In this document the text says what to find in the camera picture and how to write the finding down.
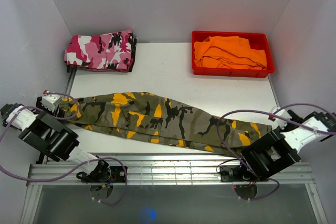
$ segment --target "red basket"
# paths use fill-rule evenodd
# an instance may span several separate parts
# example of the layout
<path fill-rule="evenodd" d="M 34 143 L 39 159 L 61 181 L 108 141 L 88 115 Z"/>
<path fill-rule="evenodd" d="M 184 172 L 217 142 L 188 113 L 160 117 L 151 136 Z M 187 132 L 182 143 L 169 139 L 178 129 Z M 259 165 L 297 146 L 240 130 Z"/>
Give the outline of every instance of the red basket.
<path fill-rule="evenodd" d="M 266 53 L 267 68 L 265 70 L 255 69 L 232 69 L 232 68 L 204 68 L 195 65 L 195 42 L 203 42 L 209 36 L 239 36 L 240 38 L 248 39 L 252 49 L 263 49 Z M 271 52 L 268 47 L 268 42 L 265 34 L 253 33 L 230 33 L 222 31 L 193 31 L 191 35 L 192 56 L 191 66 L 194 74 L 203 76 L 240 76 L 240 77 L 258 77 L 265 78 L 269 73 L 274 72 L 274 64 L 272 61 Z"/>

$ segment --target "orange cloth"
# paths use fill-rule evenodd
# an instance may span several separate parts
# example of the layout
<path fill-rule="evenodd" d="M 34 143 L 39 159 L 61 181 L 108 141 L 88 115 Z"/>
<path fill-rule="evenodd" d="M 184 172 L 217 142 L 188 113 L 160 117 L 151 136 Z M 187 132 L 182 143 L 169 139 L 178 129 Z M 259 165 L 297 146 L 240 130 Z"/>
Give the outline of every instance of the orange cloth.
<path fill-rule="evenodd" d="M 248 39 L 208 37 L 195 42 L 195 64 L 205 68 L 266 69 L 264 50 L 250 48 Z"/>

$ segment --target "white table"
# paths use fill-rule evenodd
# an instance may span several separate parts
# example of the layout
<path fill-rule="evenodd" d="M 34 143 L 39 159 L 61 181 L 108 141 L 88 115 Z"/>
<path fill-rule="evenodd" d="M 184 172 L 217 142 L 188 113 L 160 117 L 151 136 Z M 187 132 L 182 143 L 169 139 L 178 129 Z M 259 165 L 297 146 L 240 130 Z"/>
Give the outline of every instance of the white table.
<path fill-rule="evenodd" d="M 195 76 L 190 43 L 138 44 L 131 73 L 77 70 L 71 95 L 75 98 L 115 92 L 146 91 L 223 115 L 237 109 L 270 111 L 276 106 L 268 78 Z M 269 124 L 266 116 L 240 113 L 230 118 Z M 205 153 L 144 143 L 91 132 L 71 125 L 81 147 L 90 153 Z"/>

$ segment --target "folded pink camouflage cloth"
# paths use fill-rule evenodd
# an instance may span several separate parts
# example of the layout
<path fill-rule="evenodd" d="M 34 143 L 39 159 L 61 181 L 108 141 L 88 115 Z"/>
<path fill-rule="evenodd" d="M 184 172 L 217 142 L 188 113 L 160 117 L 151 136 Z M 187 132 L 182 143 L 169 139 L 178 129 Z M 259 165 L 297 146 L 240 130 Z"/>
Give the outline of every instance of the folded pink camouflage cloth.
<path fill-rule="evenodd" d="M 64 61 L 69 67 L 93 71 L 131 72 L 136 43 L 133 30 L 95 36 L 76 35 L 65 50 Z"/>

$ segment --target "white wall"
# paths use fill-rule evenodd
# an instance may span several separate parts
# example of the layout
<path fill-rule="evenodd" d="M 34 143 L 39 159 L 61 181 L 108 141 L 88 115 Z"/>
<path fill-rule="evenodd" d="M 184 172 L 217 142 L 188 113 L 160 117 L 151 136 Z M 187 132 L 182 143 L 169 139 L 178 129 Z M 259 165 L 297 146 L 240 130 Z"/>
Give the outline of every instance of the white wall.
<path fill-rule="evenodd" d="M 336 0 L 290 0 L 270 38 L 281 105 L 310 102 L 336 112 Z M 307 115 L 311 108 L 297 108 Z M 336 137 L 307 146 L 329 223 L 336 222 Z"/>
<path fill-rule="evenodd" d="M 270 34 L 289 0 L 54 0 L 71 33 L 133 28 L 139 42 L 186 42 L 191 31 Z"/>
<path fill-rule="evenodd" d="M 0 0 L 0 6 L 0 107 L 35 104 L 45 89 L 63 91 L 68 75 L 62 51 L 70 32 L 53 0 Z M 38 153 L 17 135 L 10 129 L 0 143 L 0 163 L 27 176 Z M 0 174 L 0 223 L 19 223 L 25 191 L 25 182 Z"/>

